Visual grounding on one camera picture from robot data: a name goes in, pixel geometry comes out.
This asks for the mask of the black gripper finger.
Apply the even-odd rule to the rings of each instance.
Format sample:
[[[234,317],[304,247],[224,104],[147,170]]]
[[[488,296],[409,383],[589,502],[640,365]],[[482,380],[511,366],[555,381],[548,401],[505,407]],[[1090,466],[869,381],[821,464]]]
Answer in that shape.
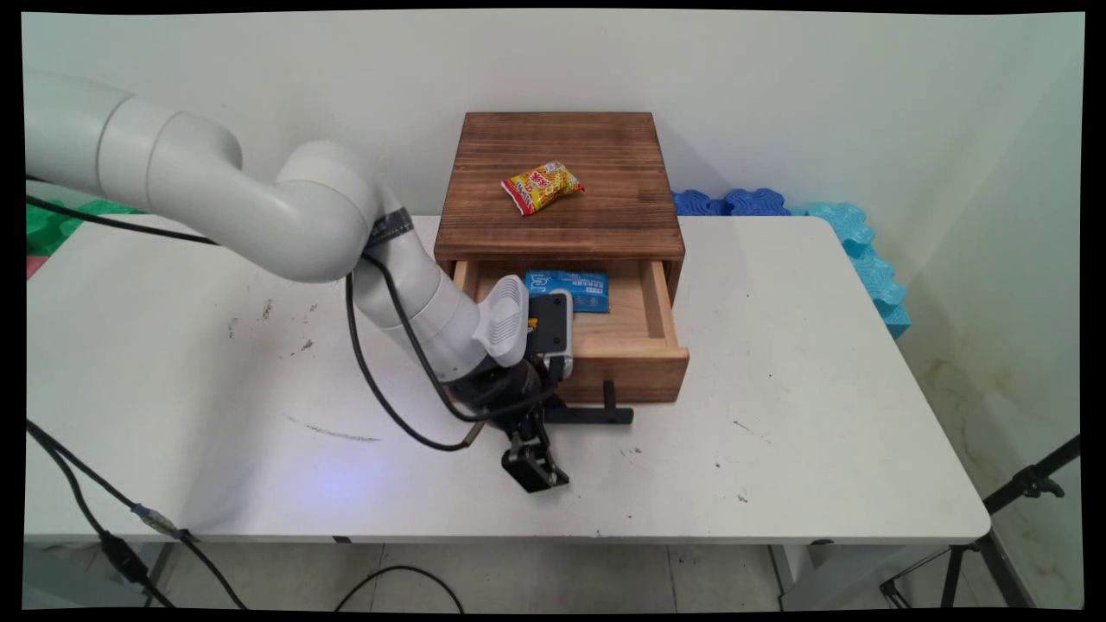
[[[533,457],[550,455],[550,438],[542,416],[520,416],[511,425],[511,456],[528,453]]]
[[[533,440],[511,437],[510,447],[503,453],[503,469],[526,493],[550,491],[570,483],[568,474],[554,460],[547,440],[541,437]]]

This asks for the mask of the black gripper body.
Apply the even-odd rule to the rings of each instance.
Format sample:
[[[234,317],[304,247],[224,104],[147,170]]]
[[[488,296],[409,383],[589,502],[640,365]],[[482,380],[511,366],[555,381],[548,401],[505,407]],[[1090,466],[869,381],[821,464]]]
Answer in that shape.
[[[556,393],[553,377],[541,359],[522,357],[502,367],[486,357],[477,370],[448,383],[453,417],[465,422],[494,422],[502,426],[538,408]]]

